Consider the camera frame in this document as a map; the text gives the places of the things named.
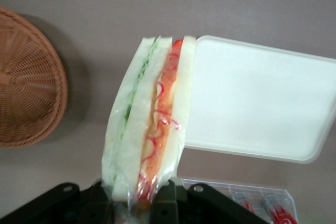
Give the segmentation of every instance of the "woven basket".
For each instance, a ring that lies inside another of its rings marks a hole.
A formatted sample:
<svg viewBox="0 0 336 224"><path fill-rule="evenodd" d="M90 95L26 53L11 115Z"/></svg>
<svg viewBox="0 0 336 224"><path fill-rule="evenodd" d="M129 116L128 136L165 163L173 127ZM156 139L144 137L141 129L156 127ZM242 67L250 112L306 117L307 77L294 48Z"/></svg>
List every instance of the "woven basket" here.
<svg viewBox="0 0 336 224"><path fill-rule="evenodd" d="M0 7L0 147L24 147L49 135L67 94L62 63L48 39Z"/></svg>

